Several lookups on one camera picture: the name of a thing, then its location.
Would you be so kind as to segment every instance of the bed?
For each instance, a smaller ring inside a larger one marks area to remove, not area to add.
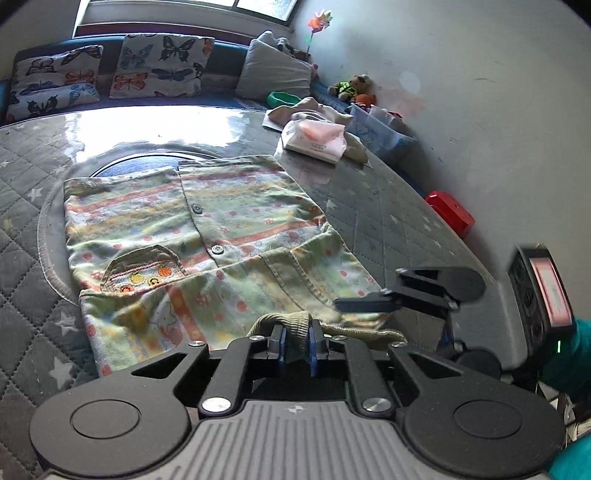
[[[41,473],[28,439],[35,408],[97,377],[76,292],[58,265],[65,246],[50,215],[72,166],[97,170],[152,151],[275,154],[381,286],[409,265],[462,265],[492,281],[462,240],[374,155],[371,167],[348,161],[333,167],[276,152],[279,133],[261,126],[263,116],[202,106],[131,106],[0,129],[0,478]],[[429,350],[441,333],[439,320],[406,310],[388,326]]]

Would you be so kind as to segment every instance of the red box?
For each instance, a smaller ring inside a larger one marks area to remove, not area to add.
[[[465,238],[476,223],[474,217],[448,192],[431,192],[425,200],[460,238]]]

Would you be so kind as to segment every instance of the orange toy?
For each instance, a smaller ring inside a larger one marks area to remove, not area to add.
[[[370,107],[378,103],[378,98],[374,94],[362,93],[353,99],[354,103],[361,104],[365,107]]]

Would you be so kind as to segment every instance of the floral shirt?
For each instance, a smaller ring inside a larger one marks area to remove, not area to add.
[[[64,183],[70,269],[99,372],[182,342],[226,348],[266,313],[376,329],[332,301],[379,286],[270,156]]]

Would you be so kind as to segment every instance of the green container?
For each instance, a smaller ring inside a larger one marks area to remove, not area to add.
[[[300,97],[285,92],[271,92],[267,97],[267,105],[271,108],[277,108],[281,105],[294,106],[296,103],[300,102]]]

